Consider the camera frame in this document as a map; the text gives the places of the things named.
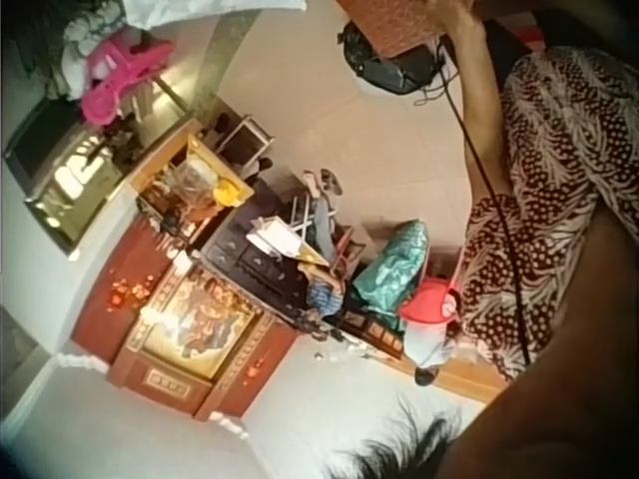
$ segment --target white wall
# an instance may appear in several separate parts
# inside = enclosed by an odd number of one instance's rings
[[[157,35],[173,40],[174,68],[167,81],[190,97],[195,77],[217,23],[216,18],[174,24]],[[43,97],[43,87],[27,78],[17,58],[3,58],[2,143],[6,145]],[[2,164],[2,303],[45,349],[55,352],[68,340],[109,254],[131,223],[135,193],[123,191],[105,206],[82,240],[80,258],[69,262],[24,205],[25,196]]]
[[[411,377],[373,360],[335,351],[340,348],[298,339],[243,417],[249,441],[274,478],[320,479],[329,464],[343,464],[339,451],[392,437],[392,421],[402,418],[400,401],[422,426],[447,413],[463,427],[483,407],[435,387],[417,387]],[[337,362],[317,361],[316,352]]]
[[[85,369],[51,376],[14,442],[34,477],[47,479],[267,479],[251,447],[116,389]]]

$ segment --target white tiled floor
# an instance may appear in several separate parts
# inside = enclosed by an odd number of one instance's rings
[[[326,0],[309,0],[306,12],[263,12],[220,96],[277,138],[275,175],[319,168],[338,175],[343,223],[371,231],[419,218],[432,244],[461,245],[470,196],[448,102],[414,107],[419,95],[366,93],[336,43],[346,21]],[[461,105],[458,80],[450,89]]]

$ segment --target pink plastic stool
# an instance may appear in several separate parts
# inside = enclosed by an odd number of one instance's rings
[[[124,30],[114,33],[87,58],[89,84],[101,63],[106,63],[111,69],[107,78],[88,90],[80,101],[87,121],[97,126],[113,122],[118,114],[120,98],[136,85],[162,72],[174,50],[171,42],[162,41],[144,52],[132,53],[123,33]]]

